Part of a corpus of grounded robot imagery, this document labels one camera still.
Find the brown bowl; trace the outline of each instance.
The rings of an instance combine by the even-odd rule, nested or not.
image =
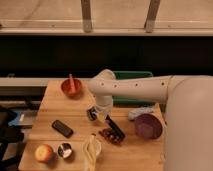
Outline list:
[[[81,81],[79,79],[76,79],[76,78],[74,78],[73,80],[74,80],[74,83],[75,83],[76,92],[70,91],[70,79],[69,78],[64,80],[63,83],[61,84],[61,90],[68,97],[74,97],[74,96],[78,95],[82,90]]]

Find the black background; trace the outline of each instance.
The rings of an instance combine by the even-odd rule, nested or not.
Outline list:
[[[92,77],[105,68],[213,75],[213,38],[0,36],[1,77]]]

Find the green box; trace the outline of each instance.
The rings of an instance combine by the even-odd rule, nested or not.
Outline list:
[[[113,71],[113,72],[115,73],[117,80],[153,77],[153,74],[150,71]],[[141,106],[151,106],[155,104],[153,102],[146,102],[137,99],[128,99],[120,96],[113,96],[113,103],[115,105],[141,105]]]

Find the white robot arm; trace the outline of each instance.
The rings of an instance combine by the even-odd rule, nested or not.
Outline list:
[[[113,95],[166,104],[164,171],[213,170],[213,78],[163,76],[116,80],[104,70],[89,82],[105,117]]]

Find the chair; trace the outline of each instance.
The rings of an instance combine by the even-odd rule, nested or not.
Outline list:
[[[12,110],[0,106],[0,170],[5,170],[8,166],[19,163],[21,156],[3,160],[9,143],[20,142],[24,139],[24,134],[19,126],[9,126],[8,123],[15,119],[17,114]]]

